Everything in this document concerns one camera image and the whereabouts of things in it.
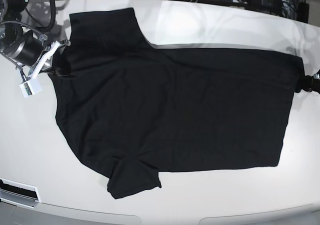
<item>t-shirt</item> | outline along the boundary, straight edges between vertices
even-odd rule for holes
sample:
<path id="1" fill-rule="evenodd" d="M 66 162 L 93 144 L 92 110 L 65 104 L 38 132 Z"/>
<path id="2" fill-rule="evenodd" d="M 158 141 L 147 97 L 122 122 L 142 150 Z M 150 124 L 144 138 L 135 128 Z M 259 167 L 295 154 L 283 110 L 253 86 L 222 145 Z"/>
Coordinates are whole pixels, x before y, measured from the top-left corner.
<path id="1" fill-rule="evenodd" d="M 50 76 L 56 122 L 115 199 L 159 172 L 278 165 L 300 57 L 270 50 L 155 49 L 132 8 L 70 15 L 69 77 Z"/>

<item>t-shirt sleeve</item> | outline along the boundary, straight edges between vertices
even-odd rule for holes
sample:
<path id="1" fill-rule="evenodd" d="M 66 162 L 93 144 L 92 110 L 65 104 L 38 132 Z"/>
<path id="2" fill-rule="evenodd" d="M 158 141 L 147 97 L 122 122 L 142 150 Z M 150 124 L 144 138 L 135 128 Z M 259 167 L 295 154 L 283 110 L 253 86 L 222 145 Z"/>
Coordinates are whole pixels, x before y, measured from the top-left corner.
<path id="1" fill-rule="evenodd" d="M 108 192 L 115 199 L 150 190 L 161 188 L 159 171 L 143 161 L 125 158 L 117 162 L 108 183 Z"/>

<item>black t-shirt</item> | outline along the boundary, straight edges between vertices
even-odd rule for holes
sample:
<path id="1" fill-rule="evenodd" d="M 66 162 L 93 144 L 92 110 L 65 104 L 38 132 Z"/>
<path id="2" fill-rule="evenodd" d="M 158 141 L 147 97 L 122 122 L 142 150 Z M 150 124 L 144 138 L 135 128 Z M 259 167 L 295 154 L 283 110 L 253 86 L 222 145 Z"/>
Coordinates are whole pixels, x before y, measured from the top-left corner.
<path id="1" fill-rule="evenodd" d="M 231 48 L 155 49 L 132 8 L 70 15 L 56 122 L 116 199 L 159 172 L 278 165 L 302 59 Z"/>

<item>white table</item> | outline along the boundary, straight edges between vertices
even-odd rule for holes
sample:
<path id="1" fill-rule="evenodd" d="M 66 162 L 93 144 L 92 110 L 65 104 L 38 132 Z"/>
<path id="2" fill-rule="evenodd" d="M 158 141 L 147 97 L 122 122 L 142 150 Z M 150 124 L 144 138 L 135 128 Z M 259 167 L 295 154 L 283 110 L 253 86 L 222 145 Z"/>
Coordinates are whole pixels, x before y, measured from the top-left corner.
<path id="1" fill-rule="evenodd" d="M 302 57 L 308 75 L 320 69 L 320 28 L 285 18 L 160 0 L 71 0 L 56 5 L 57 24 L 67 37 L 69 14 L 133 7 L 152 44 L 276 50 Z M 306 209 L 299 207 L 303 205 L 310 205 L 307 210 L 320 208 L 320 95 L 316 93 L 294 96 L 278 167 L 161 172 L 162 188 L 114 200 L 107 192 L 108 179 L 77 160 L 56 125 L 57 100 L 49 77 L 41 74 L 43 91 L 25 99 L 18 72 L 3 57 L 0 72 L 0 177 L 37 186 L 43 203 L 57 206 L 48 213 L 61 214 L 60 206 L 134 215 L 146 225 L 195 225 L 210 217 L 262 213 L 251 216 L 255 221 L 265 212 L 284 210 L 270 213 L 275 215 L 298 207 L 296 212 Z M 46 210 L 45 204 L 36 210 Z M 213 218 L 211 224 L 238 224 L 245 217 Z"/>

